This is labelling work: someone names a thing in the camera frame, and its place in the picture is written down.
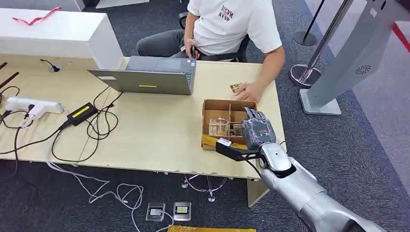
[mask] office chair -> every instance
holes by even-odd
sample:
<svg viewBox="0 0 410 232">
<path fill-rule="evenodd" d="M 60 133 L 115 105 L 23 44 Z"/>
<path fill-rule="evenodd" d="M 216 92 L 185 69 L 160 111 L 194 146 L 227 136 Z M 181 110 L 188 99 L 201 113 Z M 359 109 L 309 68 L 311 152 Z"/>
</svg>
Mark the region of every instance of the office chair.
<svg viewBox="0 0 410 232">
<path fill-rule="evenodd" d="M 227 177 L 210 177 L 210 176 L 205 176 L 206 177 L 206 181 L 208 183 L 207 188 L 199 188 L 199 187 L 195 187 L 194 183 L 193 183 L 193 179 L 199 177 L 201 175 L 193 175 L 191 177 L 188 177 L 187 174 L 184 175 L 184 179 L 181 183 L 181 187 L 186 189 L 189 187 L 191 187 L 193 190 L 198 191 L 198 192 L 204 192 L 204 193 L 208 193 L 208 201 L 210 202 L 214 202 L 215 201 L 215 194 L 214 192 L 218 189 L 220 189 L 228 179 L 232 180 L 233 178 L 227 178 Z M 217 185 L 213 185 L 211 183 L 211 179 L 210 178 L 218 178 L 221 179 L 221 181 L 217 184 Z"/>
<path fill-rule="evenodd" d="M 185 20 L 187 19 L 187 16 L 188 16 L 188 12 L 183 12 L 178 15 L 179 25 L 181 26 L 182 29 L 185 29 Z M 201 60 L 207 60 L 207 61 L 232 60 L 231 62 L 247 63 L 248 60 L 246 59 L 246 48 L 248 47 L 249 40 L 250 40 L 249 35 L 246 35 L 245 38 L 242 40 L 241 45 L 239 46 L 239 50 L 235 53 L 205 56 L 201 58 Z"/>
</svg>

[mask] gray carpet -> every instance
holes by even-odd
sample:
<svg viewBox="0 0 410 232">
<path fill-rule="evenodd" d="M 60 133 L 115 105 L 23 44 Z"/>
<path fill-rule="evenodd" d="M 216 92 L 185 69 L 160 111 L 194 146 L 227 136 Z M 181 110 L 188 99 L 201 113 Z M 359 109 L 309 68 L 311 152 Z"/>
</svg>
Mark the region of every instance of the gray carpet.
<svg viewBox="0 0 410 232">
<path fill-rule="evenodd" d="M 298 87 L 287 76 L 292 65 L 306 63 L 312 54 L 314 47 L 302 47 L 292 41 L 292 33 L 306 28 L 312 15 L 304 0 L 275 1 L 274 7 L 286 51 L 277 88 L 289 155 L 310 170 L 330 196 L 352 211 L 387 231 L 410 231 L 410 199 L 352 92 L 338 98 L 343 112 L 340 117 L 303 113 Z M 130 56 L 135 54 L 135 44 L 140 38 L 178 28 L 176 16 L 186 11 L 186 3 L 151 0 L 151 3 L 86 11 L 108 13 L 124 55 Z M 321 36 L 316 26 L 313 31 Z M 248 58 L 250 62 L 263 59 L 254 45 L 248 48 Z M 326 49 L 319 68 L 324 69 L 332 58 Z M 0 167 L 12 168 L 12 163 L 3 162 Z M 174 201 L 193 204 L 192 220 L 178 222 L 179 225 L 255 228 L 266 232 L 307 231 L 286 203 L 273 193 L 249 209 L 246 181 L 242 179 L 228 181 L 217 192 L 217 201 L 209 203 L 203 194 L 182 189 L 182 176 L 177 174 L 67 168 L 112 180 L 106 190 L 113 190 L 122 182 L 143 185 L 144 202 L 135 213 L 141 231 L 154 231 L 169 223 L 144 221 L 148 202 L 166 202 L 167 211 L 171 212 Z M 1 168 L 0 174 L 6 171 Z M 130 210 L 111 196 L 89 204 L 88 196 L 72 176 L 57 173 L 42 163 L 23 163 L 21 175 L 38 186 L 38 196 L 33 187 L 19 178 L 3 180 L 0 231 L 134 231 Z M 96 188 L 92 181 L 86 181 L 86 185 Z"/>
</svg>

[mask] metal stanchion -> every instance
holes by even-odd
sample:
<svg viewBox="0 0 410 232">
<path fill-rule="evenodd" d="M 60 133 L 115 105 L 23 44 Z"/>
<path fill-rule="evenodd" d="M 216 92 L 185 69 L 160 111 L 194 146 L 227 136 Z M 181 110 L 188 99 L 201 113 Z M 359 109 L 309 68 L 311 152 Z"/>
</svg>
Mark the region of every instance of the metal stanchion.
<svg viewBox="0 0 410 232">
<path fill-rule="evenodd" d="M 295 34 L 293 34 L 293 40 L 295 40 L 296 43 L 300 45 L 304 45 L 304 46 L 312 46 L 318 42 L 316 37 L 309 32 L 310 32 L 310 29 L 312 29 L 313 24 L 315 23 L 316 17 L 318 16 L 319 11 L 323 6 L 323 3 L 324 3 L 324 0 L 321 1 L 318 7 L 318 10 L 316 11 L 315 16 L 313 17 L 312 22 L 310 23 L 307 31 L 298 31 L 298 32 L 295 32 Z"/>
<path fill-rule="evenodd" d="M 318 48 L 310 59 L 309 64 L 296 64 L 292 66 L 289 72 L 289 77 L 296 84 L 305 88 L 310 88 L 321 77 L 321 72 L 315 68 L 316 62 L 318 61 L 319 56 L 326 47 L 327 43 L 332 38 L 352 2 L 353 0 L 344 0 L 342 2 L 342 5 L 324 34 L 323 39 L 320 41 Z"/>
</svg>

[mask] white cable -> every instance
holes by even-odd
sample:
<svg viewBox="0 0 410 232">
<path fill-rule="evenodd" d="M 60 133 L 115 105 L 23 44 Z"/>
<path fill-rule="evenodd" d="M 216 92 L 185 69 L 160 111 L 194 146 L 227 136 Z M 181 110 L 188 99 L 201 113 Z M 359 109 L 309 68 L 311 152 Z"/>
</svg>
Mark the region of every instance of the white cable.
<svg viewBox="0 0 410 232">
<path fill-rule="evenodd" d="M 28 119 L 29 119 L 29 118 L 22 119 L 21 122 L 20 122 L 20 126 L 19 126 L 19 127 L 21 127 L 22 129 L 27 128 L 28 126 L 27 126 L 26 124 L 27 124 L 27 122 L 29 122 Z"/>
<path fill-rule="evenodd" d="M 65 109 L 65 108 L 64 108 L 64 112 L 66 113 L 66 115 L 69 114 L 68 111 L 67 111 L 67 109 Z M 137 231 L 138 231 L 138 232 L 141 232 L 141 231 L 139 230 L 137 224 L 135 223 L 135 219 L 134 219 L 133 213 L 134 213 L 134 210 L 138 209 L 138 208 L 141 206 L 141 203 L 142 203 L 142 194 L 143 194 L 143 191 L 144 191 L 144 187 L 139 186 L 139 185 L 130 185 L 130 184 L 122 183 L 122 184 L 119 184 L 119 185 L 117 186 L 117 192 L 116 192 L 116 193 L 114 193 L 114 192 L 112 192 L 112 191 L 108 191 L 108 192 L 106 192 L 106 193 L 103 193 L 103 194 L 97 196 L 96 194 L 97 194 L 104 186 L 106 186 L 108 183 L 110 183 L 110 181 L 109 181 L 109 180 L 100 180 L 100 179 L 97 179 L 97 178 L 92 177 L 92 176 L 86 176 L 86 175 L 82 175 L 82 174 L 79 174 L 79 173 L 70 172 L 70 171 L 67 171 L 67 170 L 65 170 L 65 169 L 63 169 L 63 168 L 61 168 L 61 167 L 59 167 L 59 166 L 56 165 L 55 163 L 53 163 L 53 162 L 49 159 L 49 154 L 50 154 L 50 152 L 51 152 L 51 147 L 52 147 L 53 143 L 55 142 L 55 140 L 57 140 L 57 134 L 53 136 L 53 139 L 51 140 L 51 142 L 50 142 L 48 148 L 44 151 L 44 157 L 45 157 L 45 160 L 46 160 L 45 162 L 47 163 L 47 165 L 48 165 L 51 169 L 53 169 L 53 170 L 55 170 L 55 171 L 62 172 L 62 173 L 66 173 L 66 174 L 72 174 L 72 175 L 78 180 L 78 182 L 80 183 L 81 187 L 83 187 L 83 189 L 89 194 L 89 196 L 90 196 L 90 198 L 88 199 L 88 202 L 89 202 L 89 203 L 93 203 L 93 202 L 95 202 L 96 200 L 98 200 L 98 199 L 104 197 L 105 195 L 113 194 L 114 197 L 115 197 L 119 202 L 121 202 L 124 206 L 126 206 L 127 208 L 129 208 L 129 209 L 131 210 L 132 222 L 134 223 L 134 226 L 135 226 L 135 228 L 137 229 Z M 103 184 L 102 184 L 93 194 L 91 194 L 90 191 L 84 186 L 83 182 L 81 182 L 81 180 L 80 180 L 79 177 L 83 177 L 83 178 L 86 178 L 86 179 L 93 179 L 93 180 L 96 180 L 96 181 L 98 181 L 98 182 L 102 182 Z M 132 188 L 131 190 L 129 190 L 123 197 L 120 197 L 120 195 L 119 195 L 119 188 L 120 188 L 121 186 L 130 186 L 130 187 L 133 187 L 133 188 Z M 126 198 L 131 192 L 133 192 L 135 189 L 138 189 L 138 190 L 139 190 L 140 195 L 139 195 L 139 197 L 138 197 L 138 200 L 135 202 L 134 207 L 131 207 L 131 206 L 129 206 L 129 205 L 127 204 L 128 201 L 125 200 L 125 198 Z M 162 228 L 162 229 L 159 229 L 159 230 L 157 230 L 157 231 L 155 231 L 155 232 L 159 232 L 159 231 L 166 230 L 166 229 L 168 229 L 168 228 L 170 228 L 171 226 L 174 225 L 174 219 L 173 219 L 173 217 L 172 217 L 170 214 L 168 214 L 167 212 L 165 212 L 165 211 L 163 211 L 163 213 L 166 214 L 166 215 L 168 215 L 168 216 L 171 218 L 172 224 L 169 225 L 169 226 L 167 226 L 167 227 L 164 227 L 164 228 Z"/>
</svg>

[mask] red ribbon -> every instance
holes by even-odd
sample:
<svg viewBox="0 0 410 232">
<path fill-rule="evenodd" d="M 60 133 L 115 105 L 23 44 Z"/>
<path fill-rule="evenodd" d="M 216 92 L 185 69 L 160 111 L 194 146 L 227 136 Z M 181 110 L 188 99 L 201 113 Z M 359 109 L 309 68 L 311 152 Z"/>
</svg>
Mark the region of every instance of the red ribbon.
<svg viewBox="0 0 410 232">
<path fill-rule="evenodd" d="M 24 22 L 25 24 L 27 24 L 27 25 L 29 25 L 29 26 L 32 26 L 34 23 L 36 23 L 36 22 L 38 22 L 38 21 L 40 21 L 40 20 L 44 20 L 44 19 L 48 18 L 48 17 L 49 17 L 50 15 L 52 15 L 54 12 L 59 11 L 59 10 L 61 10 L 61 9 L 62 9 L 61 6 L 56 7 L 56 8 L 54 8 L 53 10 L 51 10 L 50 12 L 48 12 L 48 14 L 46 14 L 44 17 L 35 18 L 35 19 L 33 19 L 31 22 L 27 22 L 27 21 L 24 20 L 24 19 L 14 18 L 14 17 L 13 17 L 12 19 L 14 19 L 15 21 Z"/>
<path fill-rule="evenodd" d="M 393 25 L 393 32 L 396 34 L 398 39 L 403 43 L 404 47 L 407 49 L 407 51 L 410 52 L 410 43 L 404 36 L 404 34 L 401 32 L 400 28 L 398 28 L 397 24 L 395 23 Z"/>
</svg>

